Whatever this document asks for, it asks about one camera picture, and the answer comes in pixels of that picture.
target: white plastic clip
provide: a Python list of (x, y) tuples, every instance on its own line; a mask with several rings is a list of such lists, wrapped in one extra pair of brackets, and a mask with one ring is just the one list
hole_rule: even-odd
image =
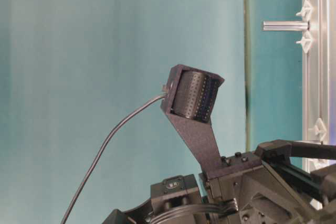
[(311, 13), (313, 11), (312, 5), (309, 1), (305, 1), (300, 12), (296, 13), (296, 16), (301, 16), (305, 21), (309, 21)]
[(327, 127), (322, 119), (318, 118), (313, 128), (309, 128), (308, 131), (313, 132), (315, 136), (319, 136), (319, 140), (323, 142), (324, 137), (327, 134)]
[(296, 44), (301, 44), (302, 50), (305, 53), (308, 53), (309, 49), (311, 48), (311, 44), (313, 42), (313, 38), (311, 37), (311, 34), (309, 31), (306, 31), (303, 35), (301, 40), (296, 41)]

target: black cable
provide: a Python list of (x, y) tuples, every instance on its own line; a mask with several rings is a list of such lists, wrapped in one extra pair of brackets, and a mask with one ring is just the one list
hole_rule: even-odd
[(90, 177), (92, 171), (94, 170), (95, 166), (97, 165), (101, 154), (103, 153), (103, 151), (105, 150), (106, 146), (108, 145), (108, 143), (110, 142), (111, 138), (113, 137), (113, 135), (118, 131), (118, 129), (120, 129), (125, 123), (127, 123), (127, 121), (129, 119), (131, 119), (132, 117), (134, 117), (135, 115), (137, 115), (139, 112), (143, 111), (145, 108), (147, 108), (149, 105), (151, 105), (152, 103), (165, 98), (166, 94), (160, 94), (157, 97), (152, 98), (151, 100), (149, 100), (148, 102), (146, 102), (144, 105), (142, 105), (141, 107), (137, 108), (136, 110), (134, 110), (131, 114), (129, 114), (128, 116), (126, 116), (123, 120), (121, 120), (114, 128), (113, 130), (110, 132), (110, 134), (106, 137), (106, 139), (104, 140), (103, 144), (101, 145), (98, 154), (96, 155), (96, 157), (94, 158), (90, 168), (88, 169), (88, 171), (86, 172), (82, 182), (80, 183), (75, 195), (73, 196), (70, 205), (67, 209), (67, 211), (64, 214), (64, 217), (61, 221), (61, 224), (65, 224), (65, 222), (67, 221), (71, 210), (74, 206), (74, 204), (76, 203), (76, 200), (80, 194), (80, 192), (83, 190), (83, 187), (86, 183), (86, 181), (88, 180), (88, 178)]
[(181, 216), (202, 214), (202, 213), (214, 213), (221, 216), (228, 216), (238, 211), (236, 199), (232, 199), (225, 202), (224, 205), (216, 204), (192, 204), (174, 207), (158, 216), (155, 216), (151, 220), (151, 224), (162, 224), (171, 219), (175, 219)]

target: teal backdrop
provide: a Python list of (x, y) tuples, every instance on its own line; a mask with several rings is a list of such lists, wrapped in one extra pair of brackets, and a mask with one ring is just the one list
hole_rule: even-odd
[[(245, 0), (248, 148), (302, 140), (300, 32), (262, 31), (264, 20), (300, 20), (302, 0)], [(301, 166), (301, 160), (294, 163)]]
[[(0, 6), (0, 223), (60, 223), (110, 129), (159, 94), (178, 63), (226, 79), (214, 132), (222, 155), (245, 150), (243, 0), (0, 0)], [(268, 54), (275, 57), (274, 50)], [(155, 104), (115, 135), (68, 223), (102, 223), (113, 208), (147, 200), (150, 184), (199, 172)]]

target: perforated cylinder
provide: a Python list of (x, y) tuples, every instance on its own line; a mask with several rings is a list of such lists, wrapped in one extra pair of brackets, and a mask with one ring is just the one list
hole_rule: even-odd
[(207, 123), (217, 96), (219, 81), (202, 72), (185, 71), (177, 87), (173, 113)]

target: metal rod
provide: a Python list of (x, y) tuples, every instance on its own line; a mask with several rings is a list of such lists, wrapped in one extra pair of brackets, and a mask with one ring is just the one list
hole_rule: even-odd
[(306, 31), (308, 22), (304, 21), (264, 21), (263, 31)]

